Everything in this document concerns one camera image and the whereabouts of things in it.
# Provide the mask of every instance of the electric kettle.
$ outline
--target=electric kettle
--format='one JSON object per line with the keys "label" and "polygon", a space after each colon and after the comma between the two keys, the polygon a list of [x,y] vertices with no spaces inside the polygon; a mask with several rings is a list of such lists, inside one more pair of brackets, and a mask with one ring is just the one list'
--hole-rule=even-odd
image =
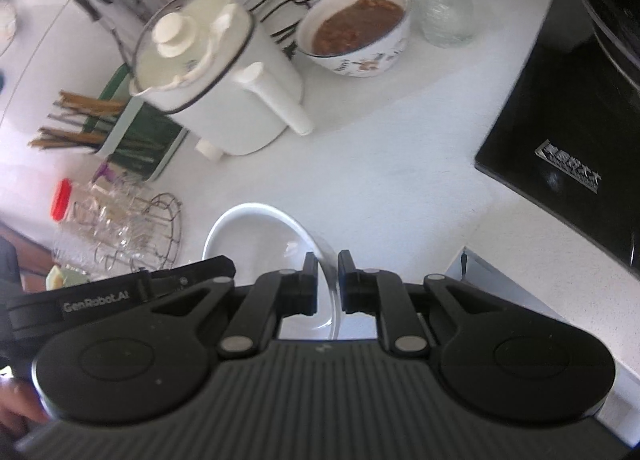
{"label": "electric kettle", "polygon": [[132,63],[132,96],[171,114],[215,159],[266,146],[287,126],[314,125],[300,106],[302,78],[234,0],[172,0],[145,26]]}

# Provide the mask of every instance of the human hand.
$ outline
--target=human hand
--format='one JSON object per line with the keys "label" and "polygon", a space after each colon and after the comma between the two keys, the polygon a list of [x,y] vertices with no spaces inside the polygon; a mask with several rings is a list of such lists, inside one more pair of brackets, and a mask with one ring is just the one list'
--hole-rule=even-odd
{"label": "human hand", "polygon": [[28,382],[0,377],[0,427],[13,438],[20,438],[29,430],[26,418],[41,424],[49,420]]}

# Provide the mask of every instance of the red lid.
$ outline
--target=red lid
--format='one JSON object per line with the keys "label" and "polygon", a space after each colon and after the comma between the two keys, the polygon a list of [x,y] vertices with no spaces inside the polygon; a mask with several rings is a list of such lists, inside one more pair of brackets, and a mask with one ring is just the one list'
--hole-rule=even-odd
{"label": "red lid", "polygon": [[65,217],[66,208],[69,207],[69,199],[71,198],[71,189],[69,179],[62,179],[56,187],[49,213],[56,222],[60,222]]}

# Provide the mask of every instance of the white countertop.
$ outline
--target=white countertop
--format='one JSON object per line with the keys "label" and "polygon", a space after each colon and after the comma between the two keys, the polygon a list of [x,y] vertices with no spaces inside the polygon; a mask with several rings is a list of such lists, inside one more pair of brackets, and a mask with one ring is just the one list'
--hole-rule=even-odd
{"label": "white countertop", "polygon": [[640,283],[542,209],[474,168],[550,0],[474,0],[478,34],[438,49],[415,34],[378,78],[342,78],[302,55],[316,132],[212,164],[190,136],[155,187],[184,208],[181,262],[200,259],[226,209],[276,206],[359,267],[405,281],[444,272],[467,246],[640,372]]}

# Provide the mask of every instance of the bowl of brown food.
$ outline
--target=bowl of brown food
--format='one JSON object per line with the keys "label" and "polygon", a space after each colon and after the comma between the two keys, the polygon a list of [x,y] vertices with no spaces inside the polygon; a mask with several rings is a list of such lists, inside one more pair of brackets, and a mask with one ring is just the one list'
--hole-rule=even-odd
{"label": "bowl of brown food", "polygon": [[409,0],[320,0],[300,22],[296,41],[318,65],[368,78],[396,62],[409,26]]}

